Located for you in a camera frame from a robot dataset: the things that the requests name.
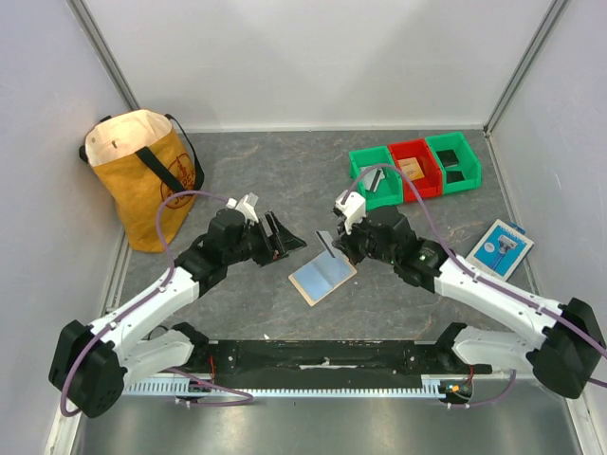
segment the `blue and white box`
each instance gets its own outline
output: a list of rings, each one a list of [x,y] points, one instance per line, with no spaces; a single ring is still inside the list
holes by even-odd
[[[466,260],[488,275],[506,281],[533,245],[522,229],[496,220]]]

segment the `wall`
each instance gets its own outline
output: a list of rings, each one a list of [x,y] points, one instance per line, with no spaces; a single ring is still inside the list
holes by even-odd
[[[59,332],[99,314],[120,236],[78,146],[125,106],[64,0],[3,4],[0,62],[0,453],[29,455],[59,402]]]
[[[570,2],[493,143],[520,221],[537,242],[529,261],[541,292],[591,303],[607,336],[605,17],[604,1]],[[599,404],[607,392],[587,390],[605,431],[607,409]]]
[[[483,124],[550,0],[85,0],[191,130]]]

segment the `white gear rack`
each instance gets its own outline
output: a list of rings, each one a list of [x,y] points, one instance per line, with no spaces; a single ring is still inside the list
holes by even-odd
[[[250,393],[253,397],[270,398],[445,398],[438,391],[440,380],[422,379],[419,389],[238,389]],[[230,396],[223,391],[190,391],[190,379],[187,377],[154,376],[148,377],[124,390],[122,395],[129,396]]]

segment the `plastic bin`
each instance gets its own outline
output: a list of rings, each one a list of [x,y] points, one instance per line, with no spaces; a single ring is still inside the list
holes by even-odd
[[[443,172],[434,158],[434,154],[424,139],[408,140],[388,146],[390,154],[398,167],[398,160],[415,158],[424,173],[423,178],[414,180],[414,185],[423,198],[436,197],[443,193]],[[402,182],[405,202],[415,202],[414,192],[409,184]]]
[[[350,176],[356,178],[360,175],[360,168],[379,163],[395,165],[388,147],[354,150],[350,152]],[[379,182],[376,191],[367,191],[362,182],[358,184],[359,193],[367,200],[367,210],[402,204],[400,176],[390,170],[384,170],[384,175],[385,178]]]
[[[426,142],[443,173],[443,194],[481,186],[481,163],[461,132],[429,136]]]

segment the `beige bag lining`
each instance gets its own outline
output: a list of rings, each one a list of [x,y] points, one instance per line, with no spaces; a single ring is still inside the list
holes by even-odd
[[[158,142],[172,128],[167,118],[146,109],[110,118],[86,135],[84,148],[88,163],[100,166],[131,155]]]

